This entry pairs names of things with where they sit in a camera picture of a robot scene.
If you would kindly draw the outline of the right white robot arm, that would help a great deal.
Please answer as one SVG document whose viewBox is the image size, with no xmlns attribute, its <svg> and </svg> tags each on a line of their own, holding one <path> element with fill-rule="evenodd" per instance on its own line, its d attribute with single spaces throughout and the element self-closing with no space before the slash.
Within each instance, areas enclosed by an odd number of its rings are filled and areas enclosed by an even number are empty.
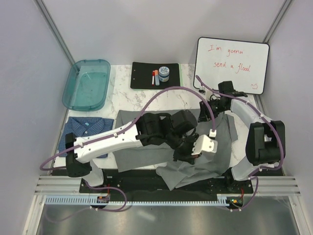
<svg viewBox="0 0 313 235">
<path fill-rule="evenodd" d="M 225 172 L 225 189 L 234 193 L 241 188 L 241 181 L 250 180 L 255 173 L 279 170 L 286 155 L 284 123 L 265 116 L 249 101 L 246 93 L 234 89 L 232 81 L 221 82 L 217 90 L 201 82 L 201 88 L 219 97 L 200 102 L 199 121 L 214 121 L 219 114 L 231 111 L 248 128 L 246 155 Z"/>
</svg>

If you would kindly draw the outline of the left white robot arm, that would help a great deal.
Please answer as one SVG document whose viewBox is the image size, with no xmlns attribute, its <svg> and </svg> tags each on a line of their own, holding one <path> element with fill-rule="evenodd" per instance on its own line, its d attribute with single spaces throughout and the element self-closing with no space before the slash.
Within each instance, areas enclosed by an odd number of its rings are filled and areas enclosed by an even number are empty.
<svg viewBox="0 0 313 235">
<path fill-rule="evenodd" d="M 107 188 L 107 180 L 94 159 L 118 150 L 148 145 L 168 145 L 175 160 L 192 161 L 192 149 L 198 139 L 196 117 L 189 110 L 174 114 L 145 113 L 137 121 L 88 137 L 74 133 L 65 136 L 66 170 L 71 178 L 83 178 L 96 192 Z"/>
</svg>

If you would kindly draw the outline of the grey long sleeve shirt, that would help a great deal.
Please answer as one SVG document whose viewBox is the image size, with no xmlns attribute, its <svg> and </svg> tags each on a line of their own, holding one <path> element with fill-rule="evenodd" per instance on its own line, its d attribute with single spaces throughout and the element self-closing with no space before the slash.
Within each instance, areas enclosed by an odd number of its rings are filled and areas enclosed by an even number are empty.
<svg viewBox="0 0 313 235">
<path fill-rule="evenodd" d="M 174 161 L 174 150 L 163 143 L 115 151 L 113 154 L 119 172 L 166 163 L 166 166 L 157 167 L 156 173 L 164 180 L 169 190 L 221 176 L 229 168 L 231 145 L 238 136 L 232 116 L 221 113 L 215 121 L 217 134 L 212 141 L 204 137 L 212 128 L 211 122 L 201 122 L 196 127 L 200 136 L 196 150 L 200 156 L 195 159 L 194 164 Z"/>
</svg>

